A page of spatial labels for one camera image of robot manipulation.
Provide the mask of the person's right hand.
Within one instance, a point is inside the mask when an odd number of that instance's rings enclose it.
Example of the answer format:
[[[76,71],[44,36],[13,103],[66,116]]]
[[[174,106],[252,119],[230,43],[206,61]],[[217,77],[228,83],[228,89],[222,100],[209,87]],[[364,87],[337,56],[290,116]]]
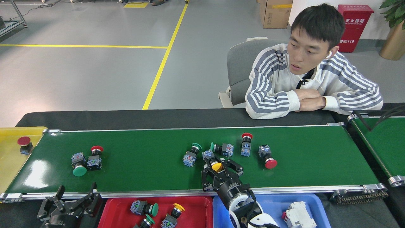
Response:
[[[295,89],[294,92],[297,94],[298,99],[301,101],[303,99],[311,99],[321,97],[319,91],[315,89]]]

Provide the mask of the person's left hand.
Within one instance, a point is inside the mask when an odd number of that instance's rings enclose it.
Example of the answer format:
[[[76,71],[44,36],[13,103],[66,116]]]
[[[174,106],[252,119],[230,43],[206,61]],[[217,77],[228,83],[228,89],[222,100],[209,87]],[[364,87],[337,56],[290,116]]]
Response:
[[[298,111],[314,111],[323,109],[326,106],[326,99],[324,97],[305,98],[300,101],[300,108]]]

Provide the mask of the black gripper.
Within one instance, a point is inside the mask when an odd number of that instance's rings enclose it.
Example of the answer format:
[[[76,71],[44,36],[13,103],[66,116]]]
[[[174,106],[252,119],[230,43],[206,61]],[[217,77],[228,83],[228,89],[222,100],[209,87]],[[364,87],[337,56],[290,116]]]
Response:
[[[68,213],[68,208],[62,201],[64,193],[65,186],[61,185],[55,195],[42,201],[37,214],[38,219],[45,219],[42,228],[79,228],[83,214],[88,214],[90,217],[97,214],[102,197],[97,191],[96,182],[93,182],[87,195],[75,202],[75,209],[82,210]]]
[[[223,170],[221,178],[217,178],[217,172],[209,165],[205,164],[202,170],[202,190],[204,192],[213,190],[217,192],[219,198],[227,209],[239,209],[246,204],[250,194],[249,184],[243,184],[239,176],[243,174],[243,167],[234,160],[222,160]]]

